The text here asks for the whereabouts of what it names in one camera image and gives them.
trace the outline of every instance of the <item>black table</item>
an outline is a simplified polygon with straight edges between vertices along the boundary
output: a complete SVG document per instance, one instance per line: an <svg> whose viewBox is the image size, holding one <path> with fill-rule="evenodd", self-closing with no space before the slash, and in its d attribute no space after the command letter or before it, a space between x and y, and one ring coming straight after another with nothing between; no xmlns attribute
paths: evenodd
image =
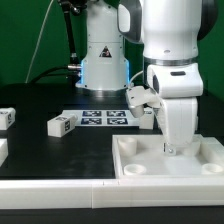
<svg viewBox="0 0 224 224"><path fill-rule="evenodd" d="M14 84L0 89L0 108L14 107L16 123L7 137L9 157L1 180L113 179L112 135L158 134L137 128L76 127L63 138L47 136L47 121L64 109L123 110L125 98L93 98L67 85ZM224 103L204 94L199 100L199 133L224 143ZM0 223L224 223L224 207L0 211Z"/></svg>

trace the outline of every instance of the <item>small white cube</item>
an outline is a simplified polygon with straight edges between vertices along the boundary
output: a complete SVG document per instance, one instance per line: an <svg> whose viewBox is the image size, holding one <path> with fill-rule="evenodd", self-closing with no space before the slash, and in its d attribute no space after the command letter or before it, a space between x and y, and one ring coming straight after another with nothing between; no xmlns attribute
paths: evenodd
<svg viewBox="0 0 224 224"><path fill-rule="evenodd" d="M15 122L16 111L14 108L0 109L0 130L7 130Z"/></svg>
<svg viewBox="0 0 224 224"><path fill-rule="evenodd" d="M78 117L75 114L61 114L47 122L48 135L62 137L75 128Z"/></svg>
<svg viewBox="0 0 224 224"><path fill-rule="evenodd" d="M4 163L8 156L7 139L0 139L0 166Z"/></svg>
<svg viewBox="0 0 224 224"><path fill-rule="evenodd" d="M152 130L154 126L154 112L152 108L145 108L145 114L139 119L140 129Z"/></svg>

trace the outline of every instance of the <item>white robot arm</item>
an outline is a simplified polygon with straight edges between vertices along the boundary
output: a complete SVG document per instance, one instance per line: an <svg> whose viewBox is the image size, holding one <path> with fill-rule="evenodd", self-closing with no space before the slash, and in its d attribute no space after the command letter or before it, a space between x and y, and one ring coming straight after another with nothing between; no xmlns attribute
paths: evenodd
<svg viewBox="0 0 224 224"><path fill-rule="evenodd" d="M145 88L127 90L129 108L140 117L143 104L153 107L173 151L192 142L196 97L203 92L197 40L210 31L216 18L215 0L123 0L118 7L120 32L132 42L144 43Z"/></svg>

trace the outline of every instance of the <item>white tray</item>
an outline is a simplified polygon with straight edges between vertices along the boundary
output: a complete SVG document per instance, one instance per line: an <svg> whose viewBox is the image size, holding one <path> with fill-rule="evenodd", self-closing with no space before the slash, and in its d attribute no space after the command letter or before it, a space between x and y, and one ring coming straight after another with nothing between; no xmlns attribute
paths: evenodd
<svg viewBox="0 0 224 224"><path fill-rule="evenodd" d="M116 178L151 178L152 176L168 177L196 177L202 174L203 165L214 164L224 167L224 147L215 138L196 136L201 142L200 149L195 156L183 155L180 151L176 156L166 156L164 153L164 138L162 135L132 135L137 139L137 153L130 157L120 155L119 138L130 135L113 136L113 158ZM144 175L125 175L124 167L130 164L141 165L146 168Z"/></svg>

